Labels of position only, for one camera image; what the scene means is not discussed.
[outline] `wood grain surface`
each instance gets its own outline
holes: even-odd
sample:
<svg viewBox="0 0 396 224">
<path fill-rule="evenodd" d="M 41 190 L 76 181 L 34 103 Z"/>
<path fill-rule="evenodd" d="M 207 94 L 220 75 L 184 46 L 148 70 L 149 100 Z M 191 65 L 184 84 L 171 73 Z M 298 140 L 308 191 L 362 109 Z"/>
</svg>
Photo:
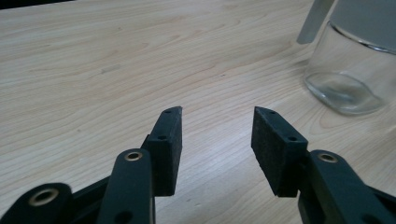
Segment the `wood grain surface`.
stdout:
<svg viewBox="0 0 396 224">
<path fill-rule="evenodd" d="M 310 0 L 80 0 L 0 11 L 0 215 L 25 191 L 73 191 L 140 147 L 161 111 L 183 106 L 176 195 L 158 223 L 301 223 L 250 148 L 255 105 L 343 156 L 396 195 L 396 104 L 345 117 L 302 75 L 295 41 Z"/>
</svg>

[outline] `wooden table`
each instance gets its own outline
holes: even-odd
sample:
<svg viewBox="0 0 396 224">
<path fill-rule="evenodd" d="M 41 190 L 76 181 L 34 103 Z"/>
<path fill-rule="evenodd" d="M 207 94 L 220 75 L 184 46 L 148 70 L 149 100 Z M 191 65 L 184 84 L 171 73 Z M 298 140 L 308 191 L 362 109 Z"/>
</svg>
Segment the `wooden table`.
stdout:
<svg viewBox="0 0 396 224">
<path fill-rule="evenodd" d="M 396 104 L 345 117 L 302 83 L 308 0 L 80 0 L 0 11 L 0 214 L 25 191 L 73 191 L 183 106 L 177 193 L 158 223 L 301 223 L 250 148 L 255 105 L 396 195 Z"/>
</svg>

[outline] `glass bottom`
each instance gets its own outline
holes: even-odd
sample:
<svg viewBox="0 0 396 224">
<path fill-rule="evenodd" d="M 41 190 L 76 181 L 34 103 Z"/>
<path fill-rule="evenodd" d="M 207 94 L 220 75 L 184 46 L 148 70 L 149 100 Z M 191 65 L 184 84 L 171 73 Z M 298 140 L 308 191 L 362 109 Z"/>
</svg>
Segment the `glass bottom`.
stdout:
<svg viewBox="0 0 396 224">
<path fill-rule="evenodd" d="M 342 114 L 368 114 L 384 105 L 364 83 L 345 74 L 314 73 L 305 84 L 321 102 Z"/>
</svg>

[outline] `metal screw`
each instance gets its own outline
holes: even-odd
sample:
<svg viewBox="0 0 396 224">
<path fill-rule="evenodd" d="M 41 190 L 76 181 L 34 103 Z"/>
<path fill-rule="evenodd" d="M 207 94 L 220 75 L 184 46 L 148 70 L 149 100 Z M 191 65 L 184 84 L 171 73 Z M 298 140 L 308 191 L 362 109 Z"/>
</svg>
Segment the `metal screw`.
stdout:
<svg viewBox="0 0 396 224">
<path fill-rule="evenodd" d="M 335 158 L 334 156 L 327 154 L 327 153 L 320 153 L 318 154 L 318 157 L 326 162 L 331 162 L 331 163 L 336 163 L 338 162 L 337 158 Z"/>
<path fill-rule="evenodd" d="M 143 154 L 140 152 L 131 152 L 125 155 L 125 160 L 127 161 L 138 161 L 143 157 Z"/>
<path fill-rule="evenodd" d="M 29 199 L 29 204 L 37 207 L 52 202 L 59 194 L 57 189 L 42 189 Z"/>
</svg>

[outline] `glass jar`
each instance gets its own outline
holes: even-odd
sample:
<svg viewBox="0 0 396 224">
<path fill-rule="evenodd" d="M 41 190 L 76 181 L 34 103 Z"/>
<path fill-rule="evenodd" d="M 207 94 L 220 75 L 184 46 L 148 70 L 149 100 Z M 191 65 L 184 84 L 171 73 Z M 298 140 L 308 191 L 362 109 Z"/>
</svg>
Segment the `glass jar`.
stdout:
<svg viewBox="0 0 396 224">
<path fill-rule="evenodd" d="M 340 113 L 371 113 L 396 96 L 396 53 L 329 21 L 306 68 L 304 83 L 321 102 Z"/>
</svg>

